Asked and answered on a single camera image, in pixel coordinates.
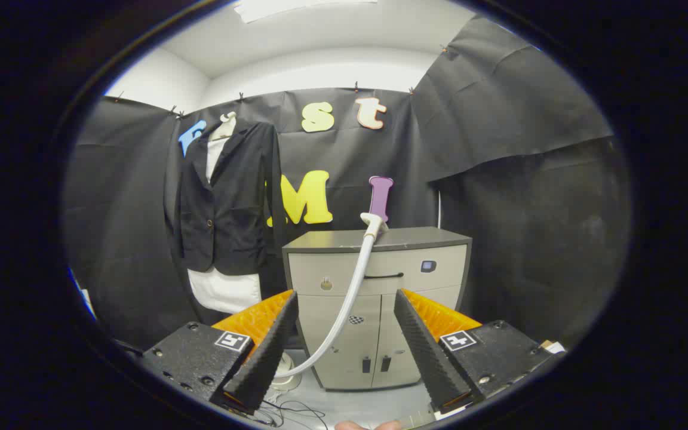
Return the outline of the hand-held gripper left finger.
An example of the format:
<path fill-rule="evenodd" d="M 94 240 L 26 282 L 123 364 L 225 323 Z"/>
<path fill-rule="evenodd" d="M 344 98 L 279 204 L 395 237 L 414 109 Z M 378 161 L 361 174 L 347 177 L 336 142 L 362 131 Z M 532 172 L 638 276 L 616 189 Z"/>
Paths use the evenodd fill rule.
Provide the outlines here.
<path fill-rule="evenodd" d="M 297 321 L 287 290 L 217 324 L 188 322 L 142 354 L 141 365 L 187 397 L 253 414 L 275 378 Z"/>

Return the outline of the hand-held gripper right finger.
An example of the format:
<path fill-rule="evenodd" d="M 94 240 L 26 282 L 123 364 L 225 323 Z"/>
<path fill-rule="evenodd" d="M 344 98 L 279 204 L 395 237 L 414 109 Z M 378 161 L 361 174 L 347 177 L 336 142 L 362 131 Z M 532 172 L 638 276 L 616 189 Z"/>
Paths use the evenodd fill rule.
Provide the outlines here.
<path fill-rule="evenodd" d="M 557 342 L 534 341 L 503 320 L 482 324 L 407 289 L 396 293 L 394 316 L 440 413 L 496 397 L 560 356 Z"/>

